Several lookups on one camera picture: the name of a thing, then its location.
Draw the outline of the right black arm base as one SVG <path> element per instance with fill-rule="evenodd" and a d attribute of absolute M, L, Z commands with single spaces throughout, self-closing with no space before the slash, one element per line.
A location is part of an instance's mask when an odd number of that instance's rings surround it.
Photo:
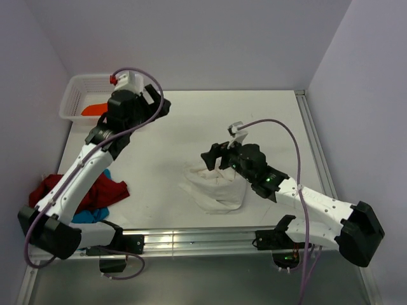
<path fill-rule="evenodd" d="M 272 254 L 272 259 L 277 269 L 293 269 L 300 264 L 299 245 L 293 242 L 285 233 L 269 230 L 255 231 L 255 238 L 252 241 L 259 251 L 282 250 L 277 254 Z"/>

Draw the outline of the white printed t-shirt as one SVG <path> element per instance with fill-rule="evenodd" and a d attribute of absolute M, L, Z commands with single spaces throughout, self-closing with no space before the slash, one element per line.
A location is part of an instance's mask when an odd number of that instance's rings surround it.
<path fill-rule="evenodd" d="M 220 169 L 217 162 L 210 171 L 204 162 L 187 163 L 179 187 L 188 194 L 206 214 L 228 214 L 241 208 L 247 181 L 235 170 Z"/>

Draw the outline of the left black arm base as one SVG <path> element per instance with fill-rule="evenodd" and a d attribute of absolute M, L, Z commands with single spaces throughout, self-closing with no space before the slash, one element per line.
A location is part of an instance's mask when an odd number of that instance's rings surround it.
<path fill-rule="evenodd" d="M 144 271 L 146 266 L 145 260 L 141 257 L 144 250 L 144 235 L 142 234 L 125 234 L 115 245 L 95 246 L 87 248 L 85 255 L 87 257 L 99 258 L 99 270 L 107 277 L 114 279 L 128 279 L 138 276 Z M 135 275 L 118 276 L 127 267 L 130 258 L 139 260 L 141 266 Z"/>

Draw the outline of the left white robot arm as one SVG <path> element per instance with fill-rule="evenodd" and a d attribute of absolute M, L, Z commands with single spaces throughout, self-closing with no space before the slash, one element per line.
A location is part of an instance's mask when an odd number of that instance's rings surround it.
<path fill-rule="evenodd" d="M 112 92 L 107 111 L 98 119 L 65 175 L 34 207 L 24 206 L 18 221 L 25 234 L 24 255 L 29 245 L 53 258 L 67 259 L 80 248 L 101 246 L 116 254 L 124 246 L 123 230 L 111 222 L 74 224 L 79 204 L 103 171 L 130 143 L 132 133 L 169 113 L 171 103 L 160 85 L 142 91 L 120 89 Z"/>

